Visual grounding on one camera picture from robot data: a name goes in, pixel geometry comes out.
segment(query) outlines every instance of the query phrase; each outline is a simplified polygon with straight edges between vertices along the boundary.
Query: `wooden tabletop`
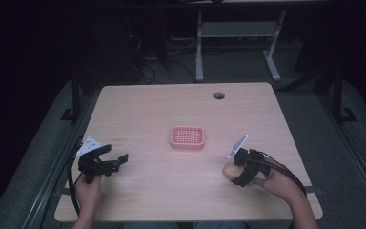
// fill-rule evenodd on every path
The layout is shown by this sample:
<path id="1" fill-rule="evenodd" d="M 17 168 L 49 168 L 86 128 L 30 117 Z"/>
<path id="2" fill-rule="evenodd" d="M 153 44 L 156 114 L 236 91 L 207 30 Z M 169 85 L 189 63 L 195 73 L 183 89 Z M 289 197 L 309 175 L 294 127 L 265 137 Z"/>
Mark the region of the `wooden tabletop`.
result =
<path id="1" fill-rule="evenodd" d="M 223 99 L 214 98 L 223 93 Z M 204 128 L 204 148 L 171 147 L 173 126 Z M 129 154 L 119 173 L 103 177 L 97 220 L 194 221 L 291 219 L 288 205 L 256 186 L 241 188 L 222 174 L 233 145 L 249 135 L 245 149 L 256 149 L 286 164 L 305 186 L 305 171 L 290 130 L 267 83 L 181 84 L 105 87 L 84 139 L 93 137 L 112 150 L 102 160 Z M 77 163 L 73 179 L 79 172 Z M 322 210 L 308 195 L 315 217 Z M 74 221 L 69 196 L 55 212 Z"/>

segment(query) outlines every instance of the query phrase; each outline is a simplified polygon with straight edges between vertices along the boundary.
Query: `gray carpet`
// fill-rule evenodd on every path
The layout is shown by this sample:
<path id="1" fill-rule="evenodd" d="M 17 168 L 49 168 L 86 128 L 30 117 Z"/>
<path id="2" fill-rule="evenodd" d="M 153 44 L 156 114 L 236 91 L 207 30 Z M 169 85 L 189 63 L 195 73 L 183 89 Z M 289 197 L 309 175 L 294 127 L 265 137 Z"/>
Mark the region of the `gray carpet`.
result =
<path id="1" fill-rule="evenodd" d="M 258 49 L 248 52 L 226 52 L 204 56 L 204 83 L 219 82 L 269 82 L 279 88 L 301 76 L 293 73 L 299 44 L 277 46 L 274 59 L 283 79 L 273 82 Z M 195 73 L 192 53 L 177 55 L 172 61 L 184 64 Z M 187 69 L 170 63 L 165 70 L 159 63 L 148 64 L 156 72 L 153 83 L 193 83 Z M 150 69 L 144 74 L 151 78 Z M 353 161 L 350 150 L 341 137 L 346 130 L 361 155 L 366 160 L 366 107 L 356 89 L 344 86 L 344 106 L 355 112 L 358 122 L 345 123 L 339 127 L 327 112 L 326 101 L 330 95 L 318 97 L 312 93 L 314 81 L 308 82 L 292 93 L 276 93 L 286 117 L 295 144 L 304 161 L 307 172 L 315 187 L 322 190 L 318 196 L 323 209 L 323 218 L 318 221 L 320 228 L 366 228 L 366 186 Z M 66 181 L 65 171 L 60 177 L 48 177 L 58 154 L 67 154 L 75 140 L 83 135 L 92 114 L 97 94 L 82 96 L 83 114 L 75 125 L 60 120 L 65 109 L 71 106 L 71 84 L 57 96 L 47 113 L 38 133 L 31 143 L 21 165 L 0 201 L 0 228 L 22 228 L 28 219 L 32 205 L 49 193 L 47 209 L 41 208 L 35 216 L 35 224 L 41 228 L 71 228 L 53 218 L 59 200 L 54 190 L 44 190 L 46 179 L 54 180 L 59 187 Z M 250 222 L 252 228 L 287 228 L 290 222 Z M 118 228 L 119 223 L 97 222 L 93 228 Z"/>

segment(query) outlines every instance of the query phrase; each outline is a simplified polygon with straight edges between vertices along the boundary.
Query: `pink basket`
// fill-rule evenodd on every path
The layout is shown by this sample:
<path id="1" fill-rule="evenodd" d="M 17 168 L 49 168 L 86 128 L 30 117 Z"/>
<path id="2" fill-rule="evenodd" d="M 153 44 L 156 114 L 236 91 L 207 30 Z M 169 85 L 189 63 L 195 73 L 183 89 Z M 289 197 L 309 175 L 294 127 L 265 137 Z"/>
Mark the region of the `pink basket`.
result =
<path id="1" fill-rule="evenodd" d="M 171 146 L 176 150 L 201 150 L 204 148 L 204 129 L 198 126 L 175 126 Z"/>

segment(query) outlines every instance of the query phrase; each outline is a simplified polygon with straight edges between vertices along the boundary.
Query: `light wood desk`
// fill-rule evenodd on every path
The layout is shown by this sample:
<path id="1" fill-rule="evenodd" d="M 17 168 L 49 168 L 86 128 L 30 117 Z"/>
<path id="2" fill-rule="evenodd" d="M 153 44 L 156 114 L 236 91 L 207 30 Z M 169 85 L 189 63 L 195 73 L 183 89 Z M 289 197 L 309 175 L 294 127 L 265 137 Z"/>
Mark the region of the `light wood desk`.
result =
<path id="1" fill-rule="evenodd" d="M 218 100 L 214 93 L 225 98 Z M 175 125 L 202 126 L 205 146 L 174 150 Z M 291 219 L 287 204 L 259 187 L 235 186 L 222 174 L 233 145 L 249 134 L 245 149 L 265 152 L 286 164 L 305 186 L 311 181 L 295 147 L 272 87 L 267 83 L 114 86 L 102 90 L 84 139 L 112 150 L 102 160 L 129 154 L 119 173 L 103 177 L 97 220 L 194 221 Z M 78 176 L 73 166 L 74 180 Z M 308 195 L 315 217 L 322 210 Z M 76 220 L 63 195 L 59 221 Z"/>

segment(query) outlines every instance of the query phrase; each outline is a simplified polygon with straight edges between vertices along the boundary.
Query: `table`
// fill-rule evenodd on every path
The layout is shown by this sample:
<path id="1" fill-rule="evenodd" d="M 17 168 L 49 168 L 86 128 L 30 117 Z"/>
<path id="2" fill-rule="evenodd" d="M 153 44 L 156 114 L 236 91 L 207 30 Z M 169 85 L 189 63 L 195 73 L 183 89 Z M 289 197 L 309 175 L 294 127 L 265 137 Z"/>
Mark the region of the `table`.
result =
<path id="1" fill-rule="evenodd" d="M 216 99 L 215 93 L 223 93 Z M 204 128 L 202 150 L 175 150 L 172 127 Z M 195 221 L 291 219 L 288 205 L 259 187 L 235 186 L 222 174 L 233 145 L 249 134 L 245 149 L 286 164 L 305 186 L 305 171 L 283 113 L 268 83 L 110 86 L 103 88 L 84 139 L 112 150 L 102 160 L 129 154 L 119 173 L 103 177 L 96 220 Z M 73 179 L 79 172 L 74 163 Z M 308 194 L 315 217 L 322 210 Z M 55 218 L 74 221 L 63 195 Z"/>

